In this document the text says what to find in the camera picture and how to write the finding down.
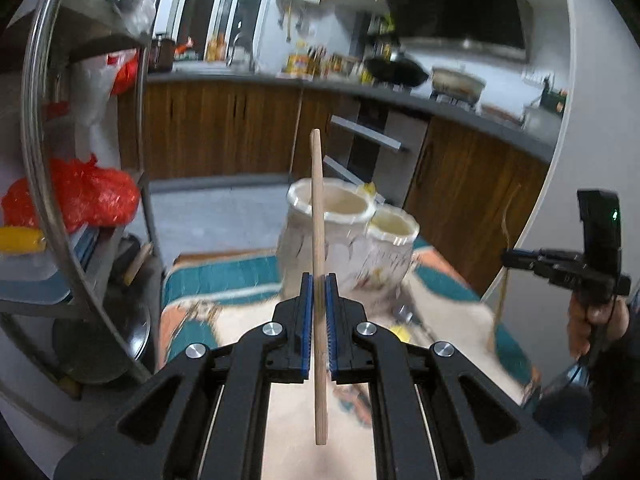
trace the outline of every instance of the cabinet handle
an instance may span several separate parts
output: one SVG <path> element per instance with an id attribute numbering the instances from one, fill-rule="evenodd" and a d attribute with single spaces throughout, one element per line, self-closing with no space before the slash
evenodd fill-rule
<path id="1" fill-rule="evenodd" d="M 416 173 L 415 185 L 420 187 L 422 185 L 422 180 L 424 177 L 424 173 L 429 173 L 429 167 L 431 165 L 431 159 L 433 158 L 433 141 L 429 142 L 422 153 L 422 158 L 418 163 L 418 171 Z M 426 161 L 429 161 L 426 167 L 426 170 L 423 171 L 424 165 Z"/>

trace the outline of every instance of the yellow object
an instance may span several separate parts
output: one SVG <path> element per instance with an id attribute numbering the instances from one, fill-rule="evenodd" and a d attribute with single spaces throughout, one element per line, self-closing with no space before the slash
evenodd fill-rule
<path id="1" fill-rule="evenodd" d="M 396 334 L 396 337 L 403 343 L 408 343 L 409 341 L 411 341 L 411 334 L 404 326 L 393 325 L 389 330 Z"/>
<path id="2" fill-rule="evenodd" d="M 216 61 L 224 61 L 226 59 L 226 41 L 225 35 L 220 32 L 218 41 L 216 42 Z"/>
<path id="3" fill-rule="evenodd" d="M 372 197 L 376 197 L 376 185 L 373 182 L 367 184 L 361 184 L 358 186 L 358 190 L 364 191 L 366 194 Z"/>
<path id="4" fill-rule="evenodd" d="M 369 84 L 373 82 L 373 76 L 369 73 L 369 71 L 366 68 L 362 70 L 362 74 L 360 75 L 360 82 L 363 84 Z"/>
<path id="5" fill-rule="evenodd" d="M 213 35 L 207 43 L 207 51 L 204 55 L 204 61 L 212 62 L 216 60 L 216 53 L 218 50 L 218 39 Z"/>
<path id="6" fill-rule="evenodd" d="M 44 234 L 30 227 L 0 227 L 0 253 L 41 253 L 45 249 Z"/>
<path id="7" fill-rule="evenodd" d="M 306 54 L 306 43 L 304 41 L 296 42 L 296 49 L 289 57 L 287 57 L 287 67 L 285 72 L 293 75 L 301 75 L 306 73 L 306 65 L 309 61 L 309 56 Z"/>
<path id="8" fill-rule="evenodd" d="M 391 17 L 391 14 L 387 14 L 385 16 L 386 21 L 386 31 L 393 32 L 396 30 L 396 24 L 394 23 L 394 19 Z"/>
<path id="9" fill-rule="evenodd" d="M 387 61 L 391 61 L 391 45 L 386 43 L 382 46 L 382 57 L 387 60 Z"/>

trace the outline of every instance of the wooden chopstick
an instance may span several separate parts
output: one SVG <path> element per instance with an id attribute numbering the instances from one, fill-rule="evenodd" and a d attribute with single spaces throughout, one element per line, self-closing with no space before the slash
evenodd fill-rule
<path id="1" fill-rule="evenodd" d="M 122 276 L 122 281 L 126 286 L 131 285 L 131 283 L 133 283 L 133 280 L 136 279 L 138 271 L 142 268 L 142 265 L 144 265 L 146 259 L 150 256 L 153 249 L 154 245 L 151 242 L 144 244 L 140 248 L 138 254 L 136 254 L 136 257 L 133 259 L 129 267 L 127 267 L 127 270 Z"/>
<path id="2" fill-rule="evenodd" d="M 509 211 L 509 206 L 516 194 L 520 190 L 520 184 L 516 186 L 516 188 L 511 192 L 509 200 L 507 201 L 507 205 L 504 207 L 504 211 L 502 212 L 502 234 L 507 242 L 507 249 L 511 249 L 511 236 L 509 235 L 509 230 L 507 229 L 507 213 Z M 504 277 L 502 278 L 502 283 L 500 284 L 500 299 L 498 300 L 498 306 L 494 312 L 494 323 L 491 326 L 491 332 L 489 333 L 489 339 L 486 342 L 486 348 L 489 352 L 495 352 L 495 335 L 498 331 L 498 326 L 502 322 L 502 315 L 504 314 L 504 300 L 507 297 L 507 285 L 509 283 L 509 269 L 504 269 Z"/>
<path id="3" fill-rule="evenodd" d="M 326 410 L 326 305 L 324 304 L 324 189 L 320 130 L 311 131 L 311 217 L 313 221 L 314 272 L 314 390 L 316 398 L 316 446 L 328 435 Z"/>

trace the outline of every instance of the human hand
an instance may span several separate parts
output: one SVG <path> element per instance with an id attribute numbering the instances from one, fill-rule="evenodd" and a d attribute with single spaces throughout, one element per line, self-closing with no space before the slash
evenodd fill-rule
<path id="1" fill-rule="evenodd" d="M 609 321 L 607 328 L 609 342 L 617 341 L 625 335 L 629 327 L 629 310 L 626 307 L 625 298 L 616 298 L 615 305 L 612 299 L 607 305 L 590 305 L 585 309 L 573 293 L 569 302 L 569 323 L 566 327 L 571 357 L 577 359 L 589 352 L 591 325 L 604 325 L 607 321 Z"/>

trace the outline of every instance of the gray countertop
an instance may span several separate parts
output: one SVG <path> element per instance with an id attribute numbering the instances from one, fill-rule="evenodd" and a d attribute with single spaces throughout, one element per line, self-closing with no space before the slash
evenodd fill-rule
<path id="1" fill-rule="evenodd" d="M 334 80 L 305 80 L 288 77 L 278 77 L 265 73 L 247 72 L 224 72 L 224 71 L 198 71 L 184 70 L 169 73 L 149 74 L 148 83 L 167 83 L 178 81 L 204 81 L 220 80 L 237 83 L 262 83 L 277 84 L 286 86 L 296 86 L 299 88 L 309 88 L 317 90 L 327 90 L 339 92 L 341 94 L 365 97 L 389 103 L 402 108 L 410 108 L 418 112 L 433 114 L 439 117 L 456 121 L 492 137 L 503 140 L 524 152 L 535 156 L 543 162 L 550 162 L 556 150 L 555 145 L 550 145 L 542 140 L 529 135 L 527 132 L 506 122 L 497 122 L 489 118 L 480 116 L 474 112 L 467 111 L 461 107 L 446 103 L 439 103 L 432 99 L 427 99 L 408 92 L 398 92 L 387 88 L 379 88 L 368 85 L 354 84 L 344 81 Z"/>

